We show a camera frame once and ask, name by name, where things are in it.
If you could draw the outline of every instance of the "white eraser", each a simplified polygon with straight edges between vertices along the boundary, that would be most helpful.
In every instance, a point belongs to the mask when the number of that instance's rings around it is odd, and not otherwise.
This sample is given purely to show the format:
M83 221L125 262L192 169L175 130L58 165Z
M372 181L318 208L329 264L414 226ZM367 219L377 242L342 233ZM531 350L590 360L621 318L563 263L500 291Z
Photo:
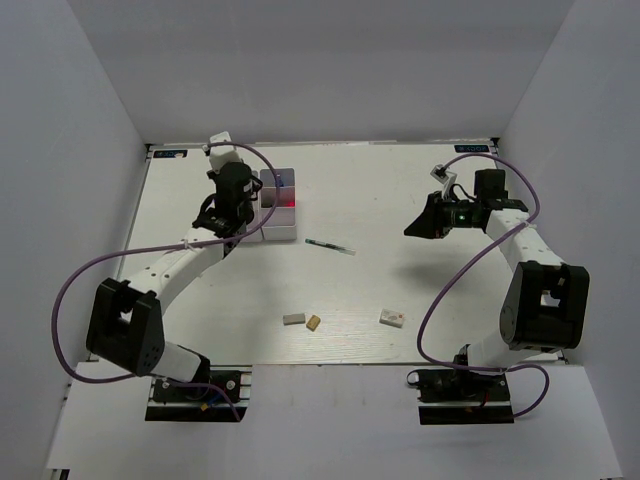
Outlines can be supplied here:
M285 325L298 325L306 322L307 319L304 313L293 313L291 315L283 315L282 317L282 323Z
M393 310L382 310L380 314L380 323L389 325L390 327L402 328L404 323L404 313L394 312Z

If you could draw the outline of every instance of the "eraser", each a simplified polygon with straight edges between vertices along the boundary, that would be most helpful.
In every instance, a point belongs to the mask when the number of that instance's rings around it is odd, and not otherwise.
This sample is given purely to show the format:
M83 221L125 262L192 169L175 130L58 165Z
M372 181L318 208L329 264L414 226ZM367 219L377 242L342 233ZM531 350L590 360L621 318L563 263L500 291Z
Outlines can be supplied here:
M382 310L380 314L380 323L389 325L390 327L402 328L404 323L404 313L394 312L393 310Z
M299 325L307 321L304 313L292 313L291 315L283 315L282 323L285 325Z
M320 325L320 317L311 315L311 318L307 322L307 328L312 332L315 332L316 328L318 328L318 325Z

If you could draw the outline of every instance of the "black sticker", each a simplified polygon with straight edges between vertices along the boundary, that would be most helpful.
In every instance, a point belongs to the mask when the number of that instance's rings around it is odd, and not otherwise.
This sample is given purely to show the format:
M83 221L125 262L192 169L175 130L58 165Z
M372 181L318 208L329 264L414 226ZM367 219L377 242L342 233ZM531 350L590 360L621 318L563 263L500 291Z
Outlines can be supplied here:
M153 152L153 158L184 158L186 156L186 150L156 150Z
M454 145L456 153L489 153L486 145Z

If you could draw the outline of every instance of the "white table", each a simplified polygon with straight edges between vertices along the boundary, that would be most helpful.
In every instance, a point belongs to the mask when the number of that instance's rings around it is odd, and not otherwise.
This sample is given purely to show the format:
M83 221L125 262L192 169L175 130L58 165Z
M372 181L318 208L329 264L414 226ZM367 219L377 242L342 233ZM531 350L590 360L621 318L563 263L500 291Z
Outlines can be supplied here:
M194 281L165 315L166 337L218 364L254 364L240 424L145 422L149 378L112 385L74 382L47 463L70 479L138 478L606 478L620 475L597 401L582 367L552 365L551 390L513 425L420 426L408 365L421 363L415 336L429 302L489 240L454 231L442 241L405 238L403 229L438 188L433 165L450 145L260 147L278 167L296 169L295 243L241 246ZM472 159L456 168L471 187ZM131 247L181 238L212 190L201 151L152 160ZM305 245L316 238L355 257ZM155 257L129 258L124 274ZM511 278L490 254L457 285L427 330L427 350L450 359L498 321ZM381 308L409 317L380 325ZM322 317L315 333L285 327L284 313ZM109 362L80 373L122 373ZM516 410L539 394L539 372L508 374Z
M479 230L444 240L403 236L440 188L434 165L457 154L452 145L259 146L276 167L293 167L298 240L241 245L196 279L164 317L165 337L215 364L421 362L416 332L430 302L451 276L489 243ZM263 166L243 154L254 169ZM474 172L492 161L455 166L473 188ZM185 158L152 159L130 247L176 243L214 190L198 148ZM357 250L355 256L314 247L305 238ZM158 255L129 257L132 274ZM511 272L495 251L445 297L425 336L428 352L450 360L495 328ZM404 312L402 329L378 323L382 308ZM312 333L285 327L282 315L322 318Z

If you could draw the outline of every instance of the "white wall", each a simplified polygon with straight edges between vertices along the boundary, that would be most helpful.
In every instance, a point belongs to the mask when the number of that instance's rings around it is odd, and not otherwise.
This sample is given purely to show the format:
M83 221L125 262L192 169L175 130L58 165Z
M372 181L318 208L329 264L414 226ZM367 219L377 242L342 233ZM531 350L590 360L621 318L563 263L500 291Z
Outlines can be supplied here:
M0 372L2 478L40 478L67 376L51 346L57 289L76 266L122 247L144 146L64 0L2 2L0 14ZM89 272L61 335L83 354Z
M573 0L70 0L143 139L487 137Z
M637 1L578 0L501 144L537 187L544 238L591 274L574 356L630 479L640 478L639 24Z

